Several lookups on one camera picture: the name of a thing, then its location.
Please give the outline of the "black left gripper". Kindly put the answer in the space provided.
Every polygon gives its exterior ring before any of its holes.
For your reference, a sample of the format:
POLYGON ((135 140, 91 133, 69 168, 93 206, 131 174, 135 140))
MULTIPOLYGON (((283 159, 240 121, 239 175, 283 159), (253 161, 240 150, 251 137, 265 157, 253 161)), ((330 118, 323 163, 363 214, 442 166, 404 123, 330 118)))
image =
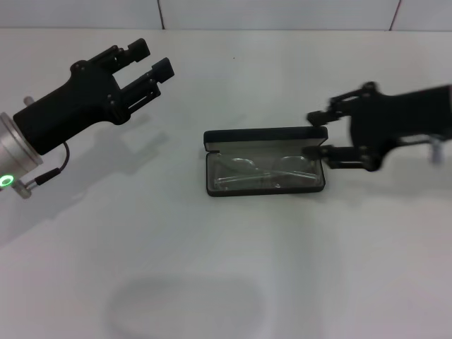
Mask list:
POLYGON ((124 124, 134 112, 159 97, 158 84, 174 76, 168 58, 120 89, 110 71, 149 57, 143 38, 126 49, 117 45, 88 61, 71 67, 71 76, 60 88, 13 115, 26 141, 44 155, 89 126, 106 121, 124 124))

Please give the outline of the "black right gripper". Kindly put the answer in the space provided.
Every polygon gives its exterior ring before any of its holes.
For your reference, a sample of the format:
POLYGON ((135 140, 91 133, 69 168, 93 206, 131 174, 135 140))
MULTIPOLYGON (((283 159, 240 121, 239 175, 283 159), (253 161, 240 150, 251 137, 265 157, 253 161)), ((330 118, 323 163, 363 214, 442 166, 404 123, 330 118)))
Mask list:
POLYGON ((452 85, 401 95, 376 92, 352 111, 363 94, 360 88, 332 97, 323 111, 308 113, 307 121, 312 126, 324 126, 350 116, 350 138, 354 147, 308 146, 303 148, 307 158, 321 160, 333 170, 375 172, 393 149, 413 144, 405 142, 404 138, 424 136, 420 143, 452 140, 452 85))

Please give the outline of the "black glasses case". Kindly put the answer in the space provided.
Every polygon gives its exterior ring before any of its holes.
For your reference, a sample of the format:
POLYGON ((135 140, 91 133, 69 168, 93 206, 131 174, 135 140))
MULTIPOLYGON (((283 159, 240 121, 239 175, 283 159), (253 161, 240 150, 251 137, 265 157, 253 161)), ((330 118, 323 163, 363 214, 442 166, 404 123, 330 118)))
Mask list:
POLYGON ((243 157, 257 164, 267 164, 272 160, 303 154, 303 148, 321 145, 328 139, 325 127, 280 127, 268 129, 212 130, 203 134, 206 151, 206 192, 212 197, 259 196, 273 194, 310 194, 323 191, 326 180, 320 160, 312 160, 317 165, 321 182, 311 186, 294 186, 283 189, 245 189, 225 191, 213 186, 215 161, 218 157, 243 157))

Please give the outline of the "clear white glasses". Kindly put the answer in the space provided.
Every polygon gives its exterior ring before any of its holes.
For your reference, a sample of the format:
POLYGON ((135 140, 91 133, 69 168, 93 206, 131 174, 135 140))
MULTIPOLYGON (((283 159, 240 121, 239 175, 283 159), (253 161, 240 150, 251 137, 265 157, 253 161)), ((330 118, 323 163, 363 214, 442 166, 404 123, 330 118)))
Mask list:
POLYGON ((261 165, 243 157, 220 156, 215 164, 213 186, 225 191, 283 189, 321 182, 316 163, 301 155, 279 157, 261 165))

